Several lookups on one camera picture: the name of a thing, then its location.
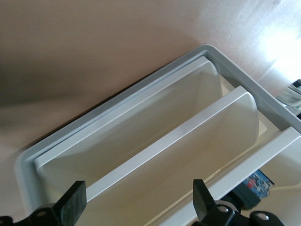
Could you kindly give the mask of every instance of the black clamp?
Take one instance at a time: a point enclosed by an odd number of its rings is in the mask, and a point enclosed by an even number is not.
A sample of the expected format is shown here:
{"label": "black clamp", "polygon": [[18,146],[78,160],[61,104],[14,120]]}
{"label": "black clamp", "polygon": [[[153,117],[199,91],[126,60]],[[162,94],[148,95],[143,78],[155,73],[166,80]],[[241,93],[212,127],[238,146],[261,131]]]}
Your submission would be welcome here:
{"label": "black clamp", "polygon": [[201,179],[193,181],[193,205],[200,222],[192,226],[284,226],[270,212],[254,211],[247,218],[232,203],[214,201]]}
{"label": "black clamp", "polygon": [[86,205],[86,183],[76,181],[52,207],[39,208],[17,223],[0,217],[0,226],[74,226]]}

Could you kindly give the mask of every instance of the gray plastic frame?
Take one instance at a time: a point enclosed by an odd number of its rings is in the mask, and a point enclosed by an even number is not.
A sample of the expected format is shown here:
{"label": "gray plastic frame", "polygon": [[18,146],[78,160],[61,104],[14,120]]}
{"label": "gray plastic frame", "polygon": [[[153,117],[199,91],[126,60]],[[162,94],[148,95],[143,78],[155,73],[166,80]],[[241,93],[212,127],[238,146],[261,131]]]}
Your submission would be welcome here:
{"label": "gray plastic frame", "polygon": [[15,173],[28,214],[48,202],[44,190],[41,189],[41,181],[39,180],[33,163],[34,159],[77,133],[87,125],[93,123],[100,117],[100,114],[103,114],[104,112],[108,113],[117,103],[128,96],[139,91],[161,76],[174,73],[201,56],[205,56],[211,61],[215,65],[218,73],[231,85],[234,87],[242,86],[250,92],[256,101],[258,110],[281,131],[291,126],[301,133],[301,121],[294,114],[284,108],[271,94],[227,58],[221,51],[211,45],[202,45],[172,61],[23,152],[15,162]]}

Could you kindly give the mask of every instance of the plastic tray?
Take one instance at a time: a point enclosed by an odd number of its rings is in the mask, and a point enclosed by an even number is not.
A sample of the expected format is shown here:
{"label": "plastic tray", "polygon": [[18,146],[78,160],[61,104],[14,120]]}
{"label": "plastic tray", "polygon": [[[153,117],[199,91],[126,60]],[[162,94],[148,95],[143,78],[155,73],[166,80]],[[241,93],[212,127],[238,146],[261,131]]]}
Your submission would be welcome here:
{"label": "plastic tray", "polygon": [[[98,225],[100,219],[114,225],[128,218],[135,219],[129,225],[189,225],[196,214],[188,180],[206,179],[220,199],[262,166],[275,181],[275,156],[284,172],[296,173],[298,164],[283,161],[295,158],[300,132],[293,114],[221,52],[204,45],[31,147],[18,158],[16,177],[28,213],[55,202],[74,180],[85,179],[89,203],[77,225]],[[99,151],[105,141],[120,148]],[[197,171],[197,163],[208,171]],[[284,186],[298,184],[295,177],[281,180]],[[284,205],[287,211],[278,216],[296,225],[289,204]]]}

